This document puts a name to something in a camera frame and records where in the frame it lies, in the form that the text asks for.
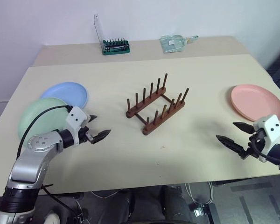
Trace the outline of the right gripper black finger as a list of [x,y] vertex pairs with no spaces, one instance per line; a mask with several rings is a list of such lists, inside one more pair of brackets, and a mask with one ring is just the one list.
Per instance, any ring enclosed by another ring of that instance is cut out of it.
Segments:
[[243,131],[245,133],[248,133],[248,134],[255,133],[254,127],[245,122],[233,122],[233,125],[235,125],[237,128],[239,128],[241,131]]
[[237,143],[234,142],[234,140],[226,137],[226,136],[221,136],[221,135],[216,135],[216,138],[228,149],[232,150],[233,152],[237,154],[241,154],[244,152],[244,149],[242,146],[238,145]]

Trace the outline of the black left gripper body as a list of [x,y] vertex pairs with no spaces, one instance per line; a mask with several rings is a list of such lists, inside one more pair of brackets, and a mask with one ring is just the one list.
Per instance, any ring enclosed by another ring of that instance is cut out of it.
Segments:
[[79,138],[79,144],[90,142],[91,144],[94,144],[94,137],[91,136],[89,133],[89,128],[87,126],[81,128],[78,132],[78,138]]

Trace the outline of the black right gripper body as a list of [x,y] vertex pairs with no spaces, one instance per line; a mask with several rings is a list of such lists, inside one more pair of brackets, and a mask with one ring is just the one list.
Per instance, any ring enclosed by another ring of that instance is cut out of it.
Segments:
[[264,131],[257,131],[249,137],[248,148],[239,153],[241,159],[246,159],[249,155],[258,159],[265,146]]

